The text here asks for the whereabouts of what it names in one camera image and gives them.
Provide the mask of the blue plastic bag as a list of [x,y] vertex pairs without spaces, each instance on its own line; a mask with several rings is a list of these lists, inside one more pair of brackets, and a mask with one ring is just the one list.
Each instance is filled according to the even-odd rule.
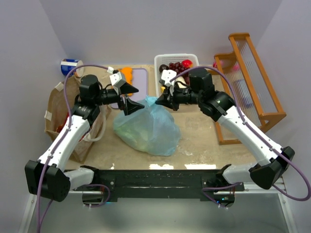
[[171,156],[181,139],[180,128],[172,114],[156,104],[156,97],[146,96],[144,105],[128,116],[119,113],[113,120],[114,133],[128,146],[154,156]]

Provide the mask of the brown paper grocery bag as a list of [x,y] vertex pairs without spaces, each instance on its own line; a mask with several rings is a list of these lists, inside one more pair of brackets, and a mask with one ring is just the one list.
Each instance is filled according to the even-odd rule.
[[[69,105],[73,107],[74,99],[79,93],[79,81],[74,77],[68,78],[66,90]],[[60,82],[50,93],[48,107],[45,113],[45,133],[52,141],[58,136],[59,133],[56,132],[56,128],[64,122],[67,113],[68,109],[64,98],[64,84]],[[83,137],[75,147],[71,159],[77,162],[85,161],[93,145],[92,140],[99,139],[100,135],[103,134],[103,125],[110,113],[111,109],[104,106],[90,130],[86,133],[86,138]]]

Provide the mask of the red snack packet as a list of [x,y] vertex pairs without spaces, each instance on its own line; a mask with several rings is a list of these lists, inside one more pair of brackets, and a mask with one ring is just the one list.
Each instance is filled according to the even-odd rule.
[[60,133],[62,131],[62,129],[64,128],[66,121],[69,117],[69,114],[67,113],[66,118],[64,119],[64,122],[62,124],[60,124],[57,128],[56,128],[56,132]]

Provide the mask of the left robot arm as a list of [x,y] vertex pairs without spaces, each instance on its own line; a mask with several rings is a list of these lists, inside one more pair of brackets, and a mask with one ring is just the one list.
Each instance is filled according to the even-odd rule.
[[127,116],[144,106],[128,98],[138,89],[126,82],[121,72],[110,75],[111,88],[103,88],[95,75],[85,75],[79,95],[69,110],[69,117],[59,135],[37,161],[25,165],[28,190],[31,194],[62,202],[69,191],[93,183],[96,169],[88,166],[65,172],[75,147],[100,114],[100,107],[117,103]]

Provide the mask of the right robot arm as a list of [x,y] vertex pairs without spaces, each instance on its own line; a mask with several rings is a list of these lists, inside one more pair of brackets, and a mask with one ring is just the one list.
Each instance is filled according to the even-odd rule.
[[254,182],[260,188],[270,189],[287,170],[287,161],[293,159],[294,150],[269,139],[227,93],[215,90],[212,75],[205,68],[200,67],[189,72],[189,85],[178,84],[176,75],[174,70],[162,71],[159,82],[164,90],[156,104],[174,111],[178,110],[180,104],[198,105],[203,114],[234,133],[256,159],[254,164],[226,165],[210,185],[221,187]]

